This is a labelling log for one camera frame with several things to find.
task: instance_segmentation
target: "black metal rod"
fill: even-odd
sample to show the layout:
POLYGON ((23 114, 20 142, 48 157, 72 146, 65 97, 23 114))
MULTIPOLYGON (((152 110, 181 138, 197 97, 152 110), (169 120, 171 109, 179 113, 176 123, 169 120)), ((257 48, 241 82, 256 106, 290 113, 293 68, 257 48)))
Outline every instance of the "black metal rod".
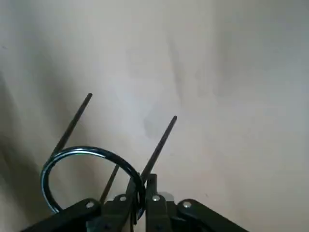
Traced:
POLYGON ((79 121, 79 119, 81 118, 85 108, 87 107, 91 97, 92 97, 92 93, 88 93, 87 97, 83 101, 82 105, 79 107, 79 109, 76 112, 74 118, 72 119, 72 121, 68 125, 68 128, 66 129, 66 131, 63 133, 62 137, 60 138, 59 142, 57 143, 57 145, 54 148, 54 150, 53 150, 51 155, 54 155, 55 153, 61 151, 64 148, 64 146, 66 145, 69 137, 71 136, 71 134, 72 134, 72 132, 73 132, 77 122, 79 121))
POLYGON ((108 193, 109 193, 109 191, 110 191, 110 189, 112 187, 112 183, 114 182, 114 179, 116 177, 116 174, 117 174, 118 170, 119 170, 119 166, 116 165, 114 170, 112 171, 112 174, 111 174, 111 176, 110 176, 110 178, 109 178, 109 180, 108 180, 108 182, 107 182, 107 184, 105 186, 105 189, 104 189, 104 191, 103 191, 103 193, 101 195, 101 198, 100 198, 100 202, 101 203, 105 202, 105 199, 106 199, 106 197, 107 197, 107 195, 108 195, 108 193))
POLYGON ((177 120, 177 116, 174 116, 172 118, 172 120, 170 121, 168 127, 166 128, 166 130, 165 130, 162 138, 160 139, 158 145, 156 146, 153 154, 151 155, 150 159, 148 160, 144 170, 142 171, 140 177, 141 177, 144 184, 147 181, 147 179, 148 179, 148 177, 151 173, 151 170, 154 167, 155 162, 158 159, 160 152, 161 152, 166 140, 168 139, 171 130, 173 129, 173 126, 174 126, 176 120, 177 120))

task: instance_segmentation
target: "black metal frame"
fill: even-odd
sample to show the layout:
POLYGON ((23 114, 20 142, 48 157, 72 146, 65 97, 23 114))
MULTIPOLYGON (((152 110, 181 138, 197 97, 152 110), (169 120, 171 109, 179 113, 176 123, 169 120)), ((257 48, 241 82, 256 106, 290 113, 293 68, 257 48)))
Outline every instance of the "black metal frame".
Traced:
MULTIPOLYGON (((65 146, 74 127, 90 101, 89 93, 79 108, 67 130, 56 145, 52 155, 65 146)), ((174 116, 164 132, 161 140, 147 162, 140 178, 146 188, 146 231, 147 232, 246 232, 245 229, 229 221, 193 199, 186 199, 177 205, 171 199, 157 192, 157 175, 151 170, 177 120, 174 116)), ((24 232, 120 232, 129 222, 129 230, 137 224, 140 212, 137 212, 138 199, 132 179, 125 194, 116 196, 112 201, 105 202, 119 166, 115 166, 100 201, 82 200, 53 216, 27 228, 24 232)))

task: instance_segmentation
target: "metal screw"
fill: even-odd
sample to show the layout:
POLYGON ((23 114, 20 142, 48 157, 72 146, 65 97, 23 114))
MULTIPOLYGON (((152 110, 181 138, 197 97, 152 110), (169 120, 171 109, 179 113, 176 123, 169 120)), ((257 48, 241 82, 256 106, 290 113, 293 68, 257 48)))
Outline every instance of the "metal screw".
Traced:
POLYGON ((157 202, 160 200, 160 197, 158 195, 153 196, 153 201, 157 202))
POLYGON ((123 197, 121 197, 119 200, 120 200, 121 202, 125 202, 125 201, 126 201, 126 197, 123 196, 123 197))
POLYGON ((89 209, 89 208, 91 208, 91 207, 93 207, 95 204, 93 203, 93 202, 88 202, 87 204, 86 204, 86 207, 89 209))
POLYGON ((184 202, 184 203, 183 203, 183 206, 184 206, 185 208, 190 208, 190 207, 191 207, 191 203, 190 203, 190 202, 184 202))

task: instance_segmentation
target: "screw head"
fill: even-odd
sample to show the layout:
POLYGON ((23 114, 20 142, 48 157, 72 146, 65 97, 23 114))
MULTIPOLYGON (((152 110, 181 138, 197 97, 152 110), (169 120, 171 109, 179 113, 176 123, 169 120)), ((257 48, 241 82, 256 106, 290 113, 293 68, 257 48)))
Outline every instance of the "screw head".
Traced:
POLYGON ((91 208, 91 207, 93 207, 95 204, 93 203, 93 202, 88 202, 87 204, 86 204, 86 207, 89 209, 89 208, 91 208))
POLYGON ((183 202, 183 206, 185 208, 190 208, 191 207, 191 203, 190 202, 183 202))
POLYGON ((158 195, 153 196, 153 201, 157 202, 160 200, 160 197, 158 195))
POLYGON ((125 196, 122 196, 121 198, 119 198, 119 200, 120 200, 121 202, 125 202, 125 201, 126 201, 126 197, 125 197, 125 196))

